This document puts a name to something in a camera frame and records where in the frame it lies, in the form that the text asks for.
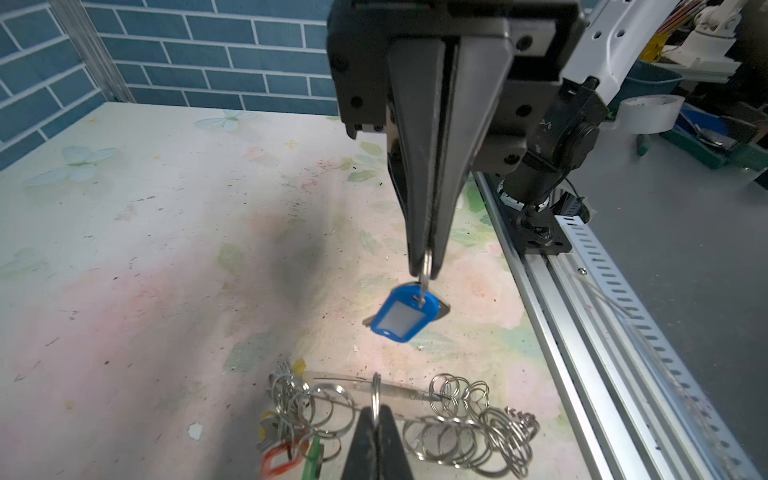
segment key tag label window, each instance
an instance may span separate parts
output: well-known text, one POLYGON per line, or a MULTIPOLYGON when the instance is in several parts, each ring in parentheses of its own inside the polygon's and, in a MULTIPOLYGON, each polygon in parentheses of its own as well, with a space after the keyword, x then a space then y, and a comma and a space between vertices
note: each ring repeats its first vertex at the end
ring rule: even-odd
POLYGON ((371 330, 398 343, 408 342, 440 314, 440 302, 430 292, 419 306, 420 293, 418 284, 395 288, 371 322, 371 330))

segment yellow tag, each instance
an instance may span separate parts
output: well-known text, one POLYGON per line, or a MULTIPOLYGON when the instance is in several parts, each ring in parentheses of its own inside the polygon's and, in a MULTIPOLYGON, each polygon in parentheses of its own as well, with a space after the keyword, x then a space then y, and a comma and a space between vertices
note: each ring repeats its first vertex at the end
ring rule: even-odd
POLYGON ((304 375, 304 370, 306 370, 306 362, 304 362, 304 359, 298 359, 293 363, 293 371, 298 375, 302 376, 304 375))

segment table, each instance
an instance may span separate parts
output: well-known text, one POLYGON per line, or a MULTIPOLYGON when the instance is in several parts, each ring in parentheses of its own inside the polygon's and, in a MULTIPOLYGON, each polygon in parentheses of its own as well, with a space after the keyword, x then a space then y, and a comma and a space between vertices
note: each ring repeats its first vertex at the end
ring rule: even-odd
POLYGON ((451 313, 405 344, 362 325, 411 279, 383 145, 338 118, 107 103, 0 172, 0 477, 258 478, 288 358, 484 379, 541 423, 530 478, 588 478, 472 182, 432 283, 451 313))

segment key ring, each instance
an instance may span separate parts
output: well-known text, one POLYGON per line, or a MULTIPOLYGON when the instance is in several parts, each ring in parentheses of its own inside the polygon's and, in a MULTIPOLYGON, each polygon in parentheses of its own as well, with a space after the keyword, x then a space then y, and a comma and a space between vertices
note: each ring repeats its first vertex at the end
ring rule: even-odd
POLYGON ((377 372, 373 374, 371 380, 371 413, 373 420, 373 429, 379 427, 379 409, 381 408, 381 388, 382 376, 377 372))
POLYGON ((422 271, 419 273, 419 285, 421 291, 419 292, 419 306, 424 306, 424 295, 429 290, 429 275, 432 273, 432 251, 428 248, 424 250, 424 258, 422 259, 422 271))

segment white tape roll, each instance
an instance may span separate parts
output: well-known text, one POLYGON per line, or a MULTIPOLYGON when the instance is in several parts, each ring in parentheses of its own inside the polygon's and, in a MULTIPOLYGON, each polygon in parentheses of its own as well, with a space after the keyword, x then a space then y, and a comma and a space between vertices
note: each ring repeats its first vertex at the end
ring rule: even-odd
POLYGON ((684 100, 679 95, 628 98, 619 104, 614 128, 629 134, 657 134, 671 130, 684 100))

